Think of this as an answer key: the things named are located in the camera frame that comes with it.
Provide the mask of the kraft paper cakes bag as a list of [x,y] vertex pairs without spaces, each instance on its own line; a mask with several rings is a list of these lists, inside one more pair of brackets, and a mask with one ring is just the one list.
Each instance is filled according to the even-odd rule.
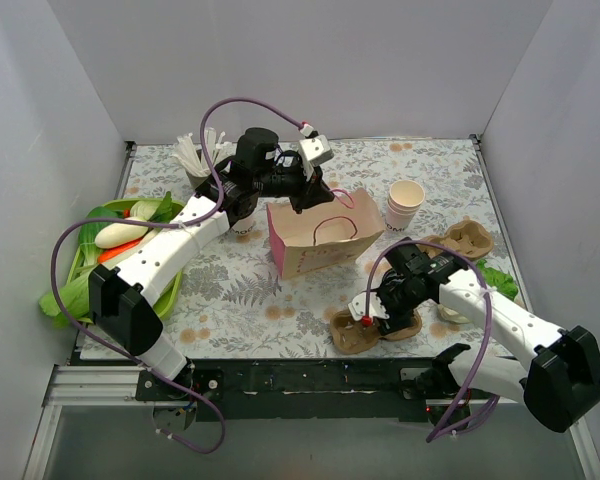
[[279,276],[289,280],[356,260],[385,231],[376,202],[366,190],[297,214],[289,203],[266,206],[269,243]]

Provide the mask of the white paper coffee cup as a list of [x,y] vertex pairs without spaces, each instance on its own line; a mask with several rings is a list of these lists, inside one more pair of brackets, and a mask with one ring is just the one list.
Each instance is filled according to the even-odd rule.
[[249,240],[250,234],[252,233],[255,226],[254,215],[251,214],[248,217],[237,221],[231,228],[230,232],[232,237],[238,242],[246,242]]

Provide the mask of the stack of white paper cups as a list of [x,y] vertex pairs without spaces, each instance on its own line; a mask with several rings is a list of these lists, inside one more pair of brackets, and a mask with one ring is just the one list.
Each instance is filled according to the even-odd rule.
[[418,213],[425,200],[424,188],[412,180],[394,182],[389,188],[386,227],[392,232],[403,232]]

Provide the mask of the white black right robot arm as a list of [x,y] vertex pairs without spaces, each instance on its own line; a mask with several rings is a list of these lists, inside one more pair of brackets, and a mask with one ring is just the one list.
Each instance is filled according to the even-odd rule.
[[391,268],[349,304],[363,324],[383,333],[406,327],[415,310],[434,301],[483,331],[478,348],[455,344],[414,381],[417,390],[453,398],[428,435],[478,428],[502,398],[525,405],[553,432],[563,433],[600,402],[600,350],[582,326],[567,330],[543,320],[488,286],[479,268],[449,247],[423,252],[405,238],[381,253]]

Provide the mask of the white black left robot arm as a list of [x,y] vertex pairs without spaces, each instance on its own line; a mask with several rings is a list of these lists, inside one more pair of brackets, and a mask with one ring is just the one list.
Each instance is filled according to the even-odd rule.
[[193,377],[187,359],[163,331],[153,306],[175,275],[207,244],[253,213],[261,198],[286,198],[300,214],[335,196],[324,183],[321,164],[333,156],[325,136],[312,133],[294,150],[278,152],[279,137],[252,127],[172,221],[114,269],[98,266],[89,276],[92,321],[129,355],[158,377],[173,400],[185,398]]

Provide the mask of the floral patterned table mat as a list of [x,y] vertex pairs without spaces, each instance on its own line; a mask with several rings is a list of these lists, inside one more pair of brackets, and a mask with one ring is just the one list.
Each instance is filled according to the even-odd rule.
[[[390,186],[419,183],[425,200],[407,235],[441,235],[464,219],[481,223],[494,241],[485,263],[509,275],[517,270],[492,201],[473,139],[360,139],[332,145],[326,182],[366,190],[384,208]],[[266,209],[243,236],[226,234],[183,269],[166,332],[194,359],[333,358],[331,318],[387,270],[379,253],[399,238],[385,232],[358,259],[290,280],[278,276],[269,245]]]

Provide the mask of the brown cardboard cup carrier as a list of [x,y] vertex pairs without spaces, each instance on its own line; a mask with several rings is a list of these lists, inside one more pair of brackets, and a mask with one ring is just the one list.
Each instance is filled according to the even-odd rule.
[[471,261],[484,258],[494,248],[491,234],[469,218],[450,226],[443,235],[430,235],[424,241],[451,248]]

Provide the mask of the grey straw holder cup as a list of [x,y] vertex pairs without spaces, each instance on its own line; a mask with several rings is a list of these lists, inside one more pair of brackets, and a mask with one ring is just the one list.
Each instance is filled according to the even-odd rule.
[[185,170],[193,189],[197,189],[211,176],[207,165],[186,166]]

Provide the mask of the green white cabbage on table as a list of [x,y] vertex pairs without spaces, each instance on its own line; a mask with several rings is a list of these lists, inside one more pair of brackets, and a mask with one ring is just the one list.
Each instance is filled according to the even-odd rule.
[[[498,293],[514,303],[518,302],[519,289],[512,275],[488,266],[485,259],[477,260],[475,265],[481,271],[488,286],[494,287]],[[437,310],[438,316],[446,322],[458,325],[470,323],[468,318],[444,305],[438,305]]]

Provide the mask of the orange carrot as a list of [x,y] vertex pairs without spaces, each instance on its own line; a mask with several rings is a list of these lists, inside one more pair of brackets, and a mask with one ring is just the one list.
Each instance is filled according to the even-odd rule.
[[98,257],[97,262],[104,264],[105,266],[115,266],[121,261],[133,255],[140,246],[142,239],[136,239],[115,248],[109,249],[101,253]]

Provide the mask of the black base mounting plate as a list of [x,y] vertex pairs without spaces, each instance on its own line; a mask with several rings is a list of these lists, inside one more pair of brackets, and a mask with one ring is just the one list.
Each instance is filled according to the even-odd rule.
[[451,402],[416,388],[428,358],[196,360],[181,384],[227,420],[387,418],[427,422]]

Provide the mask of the green plastic tray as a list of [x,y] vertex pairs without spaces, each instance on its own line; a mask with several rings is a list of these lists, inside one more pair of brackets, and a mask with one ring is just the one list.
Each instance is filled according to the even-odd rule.
[[[120,213],[121,214],[120,218],[127,218],[127,217],[130,217],[131,211],[136,211],[136,210],[138,212],[140,212],[141,210],[142,210],[142,212],[144,212],[145,210],[147,212],[152,210],[155,213],[155,210],[158,209],[159,204],[164,203],[164,202],[162,202],[162,200],[166,201],[165,205],[169,206],[170,210],[167,211],[164,208],[160,207],[160,208],[162,208],[162,210],[161,210],[162,213],[161,213],[161,216],[159,215],[159,218],[158,218],[159,221],[166,222],[166,221],[173,220],[184,208],[183,203],[177,202],[175,200],[171,200],[170,192],[167,192],[167,195],[163,199],[160,199],[160,198],[121,199],[121,200],[110,201],[101,206],[105,207],[105,208],[109,208],[111,210],[114,210],[114,211]],[[139,207],[140,210],[138,210],[134,207],[134,205],[138,202],[143,204],[141,207]],[[156,231],[148,230],[148,233],[146,233],[141,238],[142,242],[138,248],[142,247],[142,245],[144,245],[144,243],[147,243],[148,241],[150,241],[155,235],[157,235],[157,233],[158,233],[157,230]],[[92,266],[84,266],[83,265],[83,255],[80,252],[79,246],[78,246],[72,266],[71,266],[69,274],[68,274],[66,284],[84,274],[89,275],[90,272],[93,270],[93,268],[96,267],[97,265],[99,265],[98,262]],[[163,291],[160,298],[155,303],[154,310],[156,311],[158,317],[161,320],[165,320],[171,315],[171,312],[174,309],[176,297],[177,297],[179,289],[180,289],[181,280],[182,280],[182,273],[180,271],[177,273],[177,275],[175,275],[173,277],[171,282],[167,285],[167,287]]]

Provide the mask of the green bok choy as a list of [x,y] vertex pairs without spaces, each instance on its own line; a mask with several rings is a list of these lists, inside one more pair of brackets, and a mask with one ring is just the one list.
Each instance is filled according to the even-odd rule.
[[[120,218],[121,214],[102,206],[95,207],[87,215],[87,219],[92,218]],[[78,240],[79,250],[83,255],[83,265],[92,266],[97,263],[98,257],[103,249],[95,243],[97,235],[102,229],[109,225],[109,222],[91,222],[81,226]]]

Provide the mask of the long green napa cabbage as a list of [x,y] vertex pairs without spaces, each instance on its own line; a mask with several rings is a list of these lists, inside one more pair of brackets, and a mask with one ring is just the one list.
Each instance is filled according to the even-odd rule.
[[[59,289],[60,299],[69,314],[76,320],[90,323],[88,275],[84,274],[70,281]],[[59,308],[52,291],[43,295],[38,302],[42,313],[52,319],[56,328],[64,328],[69,325],[69,320]]]

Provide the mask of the aluminium frame rail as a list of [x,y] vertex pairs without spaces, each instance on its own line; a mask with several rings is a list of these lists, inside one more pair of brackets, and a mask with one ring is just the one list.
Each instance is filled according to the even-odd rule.
[[[214,402],[232,395],[261,397],[294,394],[394,393],[407,399],[440,398],[415,385],[432,369],[430,359],[335,360],[200,360],[185,374],[185,386]],[[191,395],[155,378],[141,367],[91,365],[58,367],[52,374],[46,401],[88,405],[154,403],[183,405]]]

